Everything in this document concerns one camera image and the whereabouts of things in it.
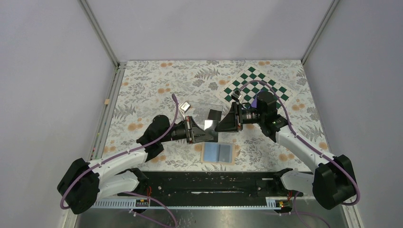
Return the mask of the blue credit card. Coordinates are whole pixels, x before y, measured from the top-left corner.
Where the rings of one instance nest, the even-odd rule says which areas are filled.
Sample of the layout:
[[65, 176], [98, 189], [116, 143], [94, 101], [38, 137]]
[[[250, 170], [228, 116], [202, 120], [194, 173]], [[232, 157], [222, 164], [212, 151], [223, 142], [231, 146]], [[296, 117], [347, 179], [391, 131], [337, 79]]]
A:
[[204, 162], [218, 162], [219, 144], [215, 142], [205, 142], [202, 160]]

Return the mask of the tan leather card holder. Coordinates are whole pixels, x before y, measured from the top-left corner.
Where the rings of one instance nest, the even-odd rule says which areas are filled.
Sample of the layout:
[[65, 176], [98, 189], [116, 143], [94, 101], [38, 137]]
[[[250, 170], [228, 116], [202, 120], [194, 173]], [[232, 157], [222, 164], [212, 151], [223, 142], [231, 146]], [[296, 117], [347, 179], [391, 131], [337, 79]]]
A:
[[233, 144], [219, 142], [204, 142], [202, 144], [201, 162], [235, 164], [236, 151]]

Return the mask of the clear plastic box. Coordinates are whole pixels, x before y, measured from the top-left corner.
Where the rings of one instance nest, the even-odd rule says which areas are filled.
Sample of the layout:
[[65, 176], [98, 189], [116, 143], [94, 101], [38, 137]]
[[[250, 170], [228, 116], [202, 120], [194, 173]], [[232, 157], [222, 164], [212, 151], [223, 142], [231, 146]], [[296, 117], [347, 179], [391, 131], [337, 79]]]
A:
[[210, 110], [223, 111], [222, 105], [200, 103], [195, 101], [187, 101], [190, 108], [185, 112], [186, 116], [192, 116], [194, 121], [203, 124], [208, 119]]

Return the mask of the purple marker pen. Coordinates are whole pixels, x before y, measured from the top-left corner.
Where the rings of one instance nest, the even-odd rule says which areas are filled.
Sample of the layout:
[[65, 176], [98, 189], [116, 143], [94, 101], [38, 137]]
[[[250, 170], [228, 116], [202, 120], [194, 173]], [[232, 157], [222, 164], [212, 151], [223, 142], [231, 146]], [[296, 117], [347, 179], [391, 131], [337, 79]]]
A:
[[253, 107], [253, 108], [256, 108], [257, 107], [257, 102], [258, 102], [258, 95], [260, 94], [260, 91], [254, 96], [254, 100], [253, 100], [253, 102], [251, 103], [251, 106]]

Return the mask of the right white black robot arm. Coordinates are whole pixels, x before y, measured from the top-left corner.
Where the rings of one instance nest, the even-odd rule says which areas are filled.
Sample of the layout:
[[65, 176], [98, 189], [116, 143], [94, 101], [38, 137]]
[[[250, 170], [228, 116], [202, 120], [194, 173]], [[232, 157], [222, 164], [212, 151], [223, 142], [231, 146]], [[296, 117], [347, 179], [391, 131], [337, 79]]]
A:
[[243, 108], [237, 100], [239, 95], [239, 91], [233, 93], [235, 101], [215, 131], [237, 133], [245, 124], [257, 124], [266, 137], [289, 149], [311, 171], [308, 174], [291, 168], [284, 169], [280, 178], [272, 183], [277, 195], [284, 196], [290, 190], [299, 191], [314, 196], [325, 209], [332, 209], [352, 197], [359, 199], [354, 169], [348, 157], [321, 152], [292, 131], [287, 118], [278, 114], [277, 100], [271, 92], [258, 93], [257, 103], [251, 108]]

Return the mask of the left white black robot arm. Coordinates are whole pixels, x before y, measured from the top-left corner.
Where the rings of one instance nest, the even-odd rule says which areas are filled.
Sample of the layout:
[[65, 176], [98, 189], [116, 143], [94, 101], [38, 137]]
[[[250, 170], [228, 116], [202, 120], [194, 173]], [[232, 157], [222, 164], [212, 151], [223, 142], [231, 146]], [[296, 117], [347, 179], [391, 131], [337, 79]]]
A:
[[213, 139], [214, 136], [199, 127], [191, 116], [170, 124], [167, 116], [158, 115], [136, 140], [139, 149], [90, 162], [82, 158], [73, 161], [57, 185], [62, 196], [60, 206], [78, 215], [111, 195], [123, 192], [142, 195], [147, 191], [146, 177], [134, 166], [157, 157], [163, 151], [162, 143], [185, 140], [196, 144]]

